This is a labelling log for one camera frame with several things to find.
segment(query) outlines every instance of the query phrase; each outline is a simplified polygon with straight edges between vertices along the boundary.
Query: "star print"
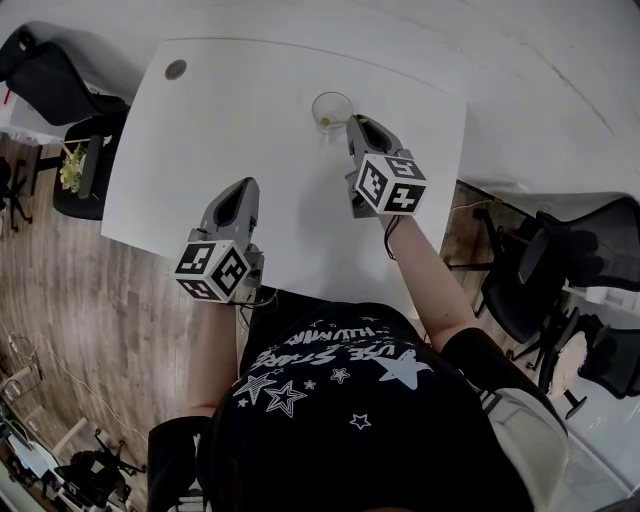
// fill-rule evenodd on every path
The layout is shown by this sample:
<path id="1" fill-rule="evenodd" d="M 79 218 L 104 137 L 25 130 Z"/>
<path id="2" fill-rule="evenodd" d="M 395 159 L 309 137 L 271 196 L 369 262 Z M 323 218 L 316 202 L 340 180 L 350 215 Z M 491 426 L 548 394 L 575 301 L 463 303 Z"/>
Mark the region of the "star print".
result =
<path id="1" fill-rule="evenodd" d="M 242 386 L 238 391 L 236 391 L 233 396 L 240 395 L 245 391 L 249 392 L 249 397 L 251 398 L 251 405 L 256 405 L 256 400 L 258 399 L 258 394 L 260 390 L 268 386 L 269 384 L 275 384 L 278 382 L 277 380 L 269 380 L 267 377 L 271 372 L 267 372 L 264 375 L 260 375 L 260 377 L 254 377 L 253 375 L 249 375 L 247 377 L 247 383 Z"/>
<path id="2" fill-rule="evenodd" d="M 368 414 L 363 414 L 362 416 L 358 416 L 357 414 L 353 415 L 353 419 L 349 422 L 351 425 L 355 425 L 358 427 L 358 430 L 362 430 L 364 427 L 370 427 L 371 423 L 367 420 Z"/>
<path id="3" fill-rule="evenodd" d="M 336 370 L 335 368 L 333 369 L 333 375 L 331 376 L 331 380 L 337 380 L 338 384 L 342 384 L 344 382 L 344 379 L 351 377 L 351 375 L 349 375 L 347 373 L 347 369 L 346 368 L 340 368 L 339 370 Z"/>
<path id="4" fill-rule="evenodd" d="M 413 349 L 405 351 L 398 359 L 377 356 L 374 357 L 373 360 L 387 370 L 387 373 L 380 377 L 381 382 L 398 379 L 409 389 L 418 388 L 419 371 L 431 370 L 431 367 L 427 363 L 416 361 L 416 351 Z"/>
<path id="5" fill-rule="evenodd" d="M 307 395 L 300 393 L 299 391 L 295 391 L 291 388 L 292 385 L 293 381 L 290 380 L 281 389 L 269 388 L 264 390 L 264 392 L 272 398 L 269 407 L 267 407 L 267 412 L 275 409 L 282 409 L 289 418 L 293 418 L 293 402 L 300 400 Z M 282 398 L 280 398 L 282 395 L 286 396 L 286 400 L 282 400 Z"/>

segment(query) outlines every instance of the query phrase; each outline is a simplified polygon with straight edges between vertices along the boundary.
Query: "cable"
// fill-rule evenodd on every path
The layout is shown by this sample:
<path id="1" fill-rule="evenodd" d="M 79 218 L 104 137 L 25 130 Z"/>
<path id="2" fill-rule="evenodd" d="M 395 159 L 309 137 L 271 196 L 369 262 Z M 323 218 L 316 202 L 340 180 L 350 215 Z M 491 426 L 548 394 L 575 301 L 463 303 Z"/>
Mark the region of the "cable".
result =
<path id="1" fill-rule="evenodd" d="M 484 204 L 484 203 L 498 203 L 500 204 L 502 201 L 500 201 L 499 199 L 484 199 L 483 201 L 478 201 L 477 203 L 473 203 L 473 204 L 463 204 L 461 206 L 456 206 L 455 208 L 451 208 L 451 210 L 449 210 L 449 213 L 451 212 L 455 212 L 456 210 L 464 210 L 465 208 L 472 208 L 474 206 L 478 206 L 479 204 Z"/>
<path id="2" fill-rule="evenodd" d="M 274 300 L 278 300 L 278 290 L 273 292 L 273 295 L 271 297 L 269 297 L 269 300 L 263 300 L 260 302 L 229 302 L 229 304 L 231 304 L 232 306 L 240 306 L 241 308 L 247 308 L 247 309 L 256 309 L 256 308 L 260 308 L 262 306 L 266 306 L 267 304 L 271 304 Z"/>
<path id="3" fill-rule="evenodd" d="M 62 363 L 62 361 L 60 360 L 60 358 L 58 357 L 58 354 L 56 354 L 53 350 L 53 344 L 51 343 L 51 340 L 49 338 L 47 338 L 43 333 L 41 332 L 37 332 L 36 333 L 36 342 L 33 345 L 33 350 L 31 351 L 31 355 L 27 356 L 19 347 L 18 344 L 16 343 L 16 340 L 18 339 L 22 339 L 22 340 L 27 340 L 29 341 L 29 338 L 27 338 L 26 336 L 17 336 L 15 335 L 15 333 L 13 332 L 9 332 L 6 328 L 6 326 L 4 325 L 4 323 L 2 323 L 2 327 L 4 329 L 4 331 L 7 333 L 7 336 L 9 337 L 9 342 L 12 344 L 13 347 L 15 347 L 16 353 L 20 354 L 21 356 L 27 358 L 29 361 L 33 362 L 34 357 L 37 356 L 36 351 L 38 350 L 38 336 L 42 336 L 45 340 L 47 340 L 47 343 L 49 345 L 49 351 L 51 352 L 51 354 L 53 355 L 56 363 L 58 364 L 58 366 L 60 366 L 60 368 L 62 368 L 62 370 L 67 373 L 73 380 L 75 380 L 76 382 L 78 382 L 79 384 L 82 384 L 85 388 L 87 388 L 87 390 L 89 391 L 89 393 L 91 393 L 94 397 L 96 397 L 98 400 L 100 400 L 104 406 L 107 408 L 107 410 L 111 413 L 111 415 L 114 417 L 114 419 L 123 427 L 131 430 L 132 432 L 135 432 L 136 434 L 138 434 L 142 439 L 144 439 L 145 442 L 148 442 L 146 436 L 144 436 L 139 430 L 133 428 L 130 425 L 127 425 L 126 423 L 124 423 L 123 421 L 120 420 L 120 418 L 118 417 L 118 415 L 115 413 L 115 411 L 111 408 L 111 406 L 104 400 L 104 398 L 102 398 L 100 395 L 98 395 L 95 391 L 93 391 L 93 389 L 91 389 L 89 387 L 89 385 L 84 382 L 83 380 L 79 379 L 78 377 L 76 377 L 73 373 L 71 373 L 69 370 L 67 370 L 67 368 L 64 366 L 64 364 Z M 34 363 L 35 366 L 37 367 L 38 371 L 40 371 L 40 365 L 37 363 Z M 3 387 L 2 390 L 0 390 L 0 393 L 2 393 L 4 391 L 4 389 L 6 388 L 6 386 L 9 384 L 10 381 L 7 381 L 7 383 L 5 384 L 5 386 Z M 30 391 L 31 389 L 34 389 L 36 387 L 38 387 L 40 385 L 40 383 L 42 382 L 42 380 L 36 385 L 33 386 L 32 388 L 30 388 L 27 391 Z"/>
<path id="4" fill-rule="evenodd" d="M 394 215 L 391 219 L 391 222 L 387 224 L 387 229 L 384 230 L 384 248 L 387 250 L 389 258 L 391 258 L 393 261 L 396 260 L 396 257 L 393 255 L 393 251 L 391 251 L 391 248 L 389 247 L 389 237 L 391 236 L 391 233 L 393 233 L 393 230 L 396 229 L 399 222 L 400 215 Z"/>
<path id="5" fill-rule="evenodd" d="M 111 408 L 111 406 L 105 401 L 104 398 L 102 398 L 100 395 L 98 395 L 95 391 L 93 391 L 93 389 L 91 389 L 89 387 L 89 385 L 84 382 L 83 380 L 79 379 L 78 377 L 76 377 L 73 373 L 71 373 L 69 370 L 66 369 L 66 367 L 64 366 L 64 364 L 62 364 L 62 361 L 60 361 L 60 358 L 58 357 L 58 354 L 56 354 L 53 350 L 53 344 L 51 343 L 51 340 L 49 338 L 47 338 L 44 334 L 42 334 L 41 332 L 36 333 L 36 342 L 38 340 L 38 335 L 42 336 L 45 340 L 47 340 L 47 343 L 49 345 L 49 352 L 51 352 L 51 354 L 53 355 L 54 359 L 56 360 L 56 362 L 58 363 L 58 366 L 60 366 L 60 368 L 62 368 L 62 370 L 69 375 L 73 380 L 75 380 L 77 383 L 82 384 L 85 388 L 87 388 L 87 391 L 89 391 L 89 393 L 91 393 L 93 396 L 95 396 L 98 400 L 100 400 L 103 405 L 107 408 L 107 410 L 111 413 L 111 415 L 114 417 L 114 419 L 123 427 L 131 430 L 132 432 L 135 432 L 136 434 L 138 434 L 142 439 L 144 439 L 145 442 L 148 442 L 146 436 L 144 436 L 139 430 L 133 428 L 130 425 L 127 425 L 126 423 L 124 423 L 123 421 L 120 420 L 120 418 L 118 418 L 118 415 L 114 412 L 114 410 Z"/>

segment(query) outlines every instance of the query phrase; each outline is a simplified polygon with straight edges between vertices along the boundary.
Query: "desk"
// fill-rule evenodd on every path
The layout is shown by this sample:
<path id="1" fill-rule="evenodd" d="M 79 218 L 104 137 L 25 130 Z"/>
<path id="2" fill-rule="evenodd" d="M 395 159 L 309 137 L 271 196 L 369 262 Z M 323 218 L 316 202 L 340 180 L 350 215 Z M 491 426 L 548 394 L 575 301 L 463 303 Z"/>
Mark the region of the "desk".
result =
<path id="1" fill-rule="evenodd" d="M 177 59 L 185 74 L 167 80 Z M 328 300 L 376 301 L 415 315 L 375 219 L 351 218 L 344 130 L 311 115 L 338 91 L 393 131 L 429 179 L 416 217 L 436 249 L 458 173 L 465 103 L 411 78 L 338 55 L 255 41 L 165 41 L 133 102 L 118 149 L 104 236 L 174 258 L 224 188 L 256 178 L 263 283 Z"/>

